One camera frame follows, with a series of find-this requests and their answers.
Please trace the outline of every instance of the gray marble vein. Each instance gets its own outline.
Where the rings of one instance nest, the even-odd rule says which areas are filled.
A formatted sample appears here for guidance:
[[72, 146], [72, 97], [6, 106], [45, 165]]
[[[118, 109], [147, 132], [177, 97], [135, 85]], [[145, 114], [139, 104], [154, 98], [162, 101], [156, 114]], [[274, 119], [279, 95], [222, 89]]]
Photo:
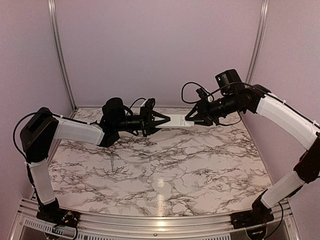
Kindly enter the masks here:
[[[100, 109], [83, 108], [75, 118], [92, 122], [101, 115]], [[231, 114], [223, 123], [237, 120]], [[271, 184], [242, 122], [120, 135], [109, 148], [61, 141], [49, 174], [62, 207], [131, 216], [206, 215], [248, 209]]]

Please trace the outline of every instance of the white marble pattern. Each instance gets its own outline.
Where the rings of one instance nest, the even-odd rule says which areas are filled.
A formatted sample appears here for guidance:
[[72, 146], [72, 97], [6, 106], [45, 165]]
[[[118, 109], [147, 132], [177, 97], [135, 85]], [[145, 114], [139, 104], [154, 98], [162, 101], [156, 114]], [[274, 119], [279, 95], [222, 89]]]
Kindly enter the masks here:
[[[101, 116], [100, 109], [84, 108], [75, 118], [92, 122]], [[238, 119], [233, 114], [222, 122]], [[131, 216], [206, 215], [248, 209], [271, 184], [242, 122], [120, 135], [109, 148], [61, 141], [49, 167], [61, 207]]]

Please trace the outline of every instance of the metal frame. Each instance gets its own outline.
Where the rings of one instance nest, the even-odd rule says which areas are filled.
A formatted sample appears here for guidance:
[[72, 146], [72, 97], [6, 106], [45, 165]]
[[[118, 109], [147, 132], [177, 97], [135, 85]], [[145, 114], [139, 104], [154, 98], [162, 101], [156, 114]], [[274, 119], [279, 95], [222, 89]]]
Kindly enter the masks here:
[[[284, 209], [284, 223], [289, 233], [290, 240], [300, 240], [294, 229], [296, 224], [293, 220], [292, 211], [287, 200], [281, 202]], [[41, 221], [36, 219], [38, 203], [35, 200], [23, 199], [14, 221], [10, 234], [10, 240], [19, 240], [25, 223], [25, 219]], [[272, 208], [275, 220], [279, 222], [282, 211], [277, 205]], [[204, 239], [216, 235], [231, 234], [245, 230], [235, 230], [231, 224], [229, 213], [210, 214], [201, 216], [123, 216], [112, 214], [101, 214], [81, 211], [78, 224], [79, 235], [91, 234], [108, 236], [114, 239]]]
[[62, 80], [64, 83], [65, 91], [67, 94], [67, 98], [69, 101], [69, 104], [73, 111], [77, 109], [74, 95], [72, 93], [66, 63], [62, 51], [61, 41], [60, 41], [60, 34], [59, 34], [59, 28], [58, 28], [58, 19], [57, 19], [57, 12], [56, 12], [56, 1], [55, 0], [48, 0], [48, 7], [49, 7], [49, 15], [50, 15], [50, 21], [52, 26], [52, 32], [53, 32], [53, 39], [54, 39], [54, 45], [55, 50], [58, 57], [58, 62], [62, 74]]
[[259, 17], [259, 23], [258, 23], [258, 30], [256, 33], [252, 58], [250, 61], [248, 73], [245, 78], [245, 82], [248, 84], [252, 83], [252, 79], [255, 73], [258, 56], [261, 51], [262, 43], [265, 36], [266, 31], [266, 25], [267, 25], [267, 15], [268, 15], [268, 9], [269, 9], [269, 1], [270, 0], [262, 0], [261, 4], [261, 11], [260, 11], [260, 17]]

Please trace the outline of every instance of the white wall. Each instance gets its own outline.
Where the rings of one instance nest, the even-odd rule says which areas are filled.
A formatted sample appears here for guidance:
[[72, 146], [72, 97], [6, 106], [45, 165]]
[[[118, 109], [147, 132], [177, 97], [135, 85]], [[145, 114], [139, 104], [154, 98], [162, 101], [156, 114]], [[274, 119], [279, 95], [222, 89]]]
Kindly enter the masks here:
[[259, 0], [57, 0], [76, 104], [154, 97], [181, 106], [188, 81], [215, 89], [215, 75], [231, 68], [245, 79], [260, 9]]
[[[253, 83], [259, 83], [297, 110], [320, 122], [320, 1], [271, 0]], [[273, 181], [290, 172], [304, 149], [266, 119], [246, 114]], [[320, 180], [290, 199], [302, 240], [320, 239]]]
[[69, 115], [58, 67], [47, 1], [0, 3], [0, 239], [9, 232], [22, 197], [31, 186], [12, 132], [24, 115], [49, 107]]

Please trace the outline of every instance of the robotic arm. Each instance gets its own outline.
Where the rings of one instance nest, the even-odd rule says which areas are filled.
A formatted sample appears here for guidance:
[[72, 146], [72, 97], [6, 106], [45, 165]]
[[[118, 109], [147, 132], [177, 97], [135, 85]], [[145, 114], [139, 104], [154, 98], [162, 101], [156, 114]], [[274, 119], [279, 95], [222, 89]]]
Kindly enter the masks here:
[[220, 125], [219, 118], [234, 112], [250, 111], [270, 119], [290, 133], [306, 149], [293, 171], [263, 192], [252, 204], [252, 210], [233, 213], [235, 229], [246, 228], [274, 220], [271, 207], [294, 195], [305, 183], [317, 179], [320, 172], [320, 127], [302, 114], [280, 101], [260, 85], [243, 83], [236, 70], [217, 75], [222, 98], [214, 100], [203, 88], [197, 89], [201, 98], [187, 115], [163, 115], [153, 110], [155, 99], [150, 98], [134, 115], [120, 98], [112, 98], [102, 107], [99, 123], [85, 123], [65, 119], [47, 108], [41, 108], [20, 133], [27, 159], [30, 182], [39, 203], [37, 218], [69, 227], [76, 227], [79, 213], [59, 207], [48, 173], [48, 153], [54, 139], [81, 141], [100, 147], [110, 147], [119, 138], [119, 131], [143, 136], [161, 128], [185, 128], [193, 125]]

